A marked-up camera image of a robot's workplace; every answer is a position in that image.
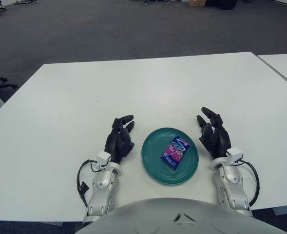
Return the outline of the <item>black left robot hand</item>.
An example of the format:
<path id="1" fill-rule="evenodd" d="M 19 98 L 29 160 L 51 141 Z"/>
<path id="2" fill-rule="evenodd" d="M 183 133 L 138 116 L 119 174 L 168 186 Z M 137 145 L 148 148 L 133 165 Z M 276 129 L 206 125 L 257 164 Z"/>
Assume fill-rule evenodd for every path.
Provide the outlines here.
<path id="1" fill-rule="evenodd" d="M 134 143 L 130 137 L 133 127 L 133 115 L 114 119 L 104 148 L 104 151 L 111 155 L 111 162 L 120 164 L 122 158 L 126 157 L 133 149 Z"/>

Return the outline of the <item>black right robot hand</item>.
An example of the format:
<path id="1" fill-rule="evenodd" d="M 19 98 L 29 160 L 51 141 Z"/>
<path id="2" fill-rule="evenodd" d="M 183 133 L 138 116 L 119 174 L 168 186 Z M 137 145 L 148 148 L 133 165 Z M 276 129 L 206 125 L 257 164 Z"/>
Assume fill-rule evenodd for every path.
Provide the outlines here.
<path id="1" fill-rule="evenodd" d="M 231 148 L 231 142 L 228 132 L 223 127 L 221 116 L 206 107 L 202 107 L 201 111 L 210 122 L 204 121 L 200 115 L 196 116 L 202 134 L 199 140 L 213 160 L 225 157 L 226 151 Z"/>

